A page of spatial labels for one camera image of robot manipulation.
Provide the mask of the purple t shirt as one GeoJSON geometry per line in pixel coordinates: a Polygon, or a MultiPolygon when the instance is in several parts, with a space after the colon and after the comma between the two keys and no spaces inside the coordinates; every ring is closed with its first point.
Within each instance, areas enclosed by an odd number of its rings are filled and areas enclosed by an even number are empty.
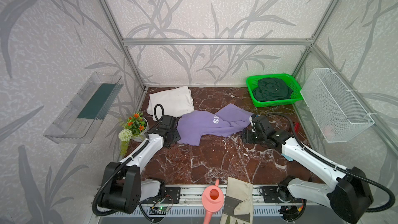
{"type": "Polygon", "coordinates": [[[250,125],[251,112],[229,104],[215,114],[207,111],[193,111],[183,115],[177,126],[179,144],[199,146],[203,135],[227,138],[250,125]]]}

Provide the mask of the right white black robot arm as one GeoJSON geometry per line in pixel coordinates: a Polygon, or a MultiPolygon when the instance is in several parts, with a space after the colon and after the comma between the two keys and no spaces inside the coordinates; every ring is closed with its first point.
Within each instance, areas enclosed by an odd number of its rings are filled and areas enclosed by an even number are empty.
{"type": "Polygon", "coordinates": [[[322,180],[314,183],[288,176],[273,194],[279,201],[301,200],[303,206],[315,202],[350,224],[356,224],[364,213],[383,212],[394,206],[396,196],[389,188],[368,179],[357,167],[349,169],[315,152],[298,139],[295,129],[275,130],[268,116],[257,114],[249,121],[251,129],[242,133],[243,142],[277,149],[287,160],[298,162],[322,180]]]}

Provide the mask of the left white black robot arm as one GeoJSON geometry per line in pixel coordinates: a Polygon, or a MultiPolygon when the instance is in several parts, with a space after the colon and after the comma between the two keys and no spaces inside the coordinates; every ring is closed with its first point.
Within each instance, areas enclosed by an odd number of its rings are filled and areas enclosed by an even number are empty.
{"type": "Polygon", "coordinates": [[[162,117],[148,131],[145,140],[120,162],[110,162],[104,171],[102,185],[94,197],[92,211],[96,216],[116,212],[131,214],[147,199],[162,200],[166,196],[165,182],[161,179],[141,180],[141,170],[162,148],[170,148],[180,140],[177,130],[179,118],[166,115],[161,104],[153,108],[162,111],[162,117]]]}

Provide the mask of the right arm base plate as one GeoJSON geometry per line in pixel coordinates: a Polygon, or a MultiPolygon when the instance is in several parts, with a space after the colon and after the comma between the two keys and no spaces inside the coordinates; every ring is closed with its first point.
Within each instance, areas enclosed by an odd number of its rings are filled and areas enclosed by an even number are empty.
{"type": "Polygon", "coordinates": [[[264,203],[290,203],[289,199],[282,199],[278,193],[278,186],[262,186],[259,188],[259,193],[263,197],[264,203]]]}

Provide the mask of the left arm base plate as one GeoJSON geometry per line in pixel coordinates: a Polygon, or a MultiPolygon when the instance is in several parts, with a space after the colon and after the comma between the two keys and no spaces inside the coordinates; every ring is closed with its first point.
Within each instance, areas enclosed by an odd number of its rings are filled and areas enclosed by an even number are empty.
{"type": "Polygon", "coordinates": [[[179,203],[181,196],[181,188],[180,187],[161,187],[159,194],[155,197],[155,203],[167,203],[174,204],[179,203]]]}

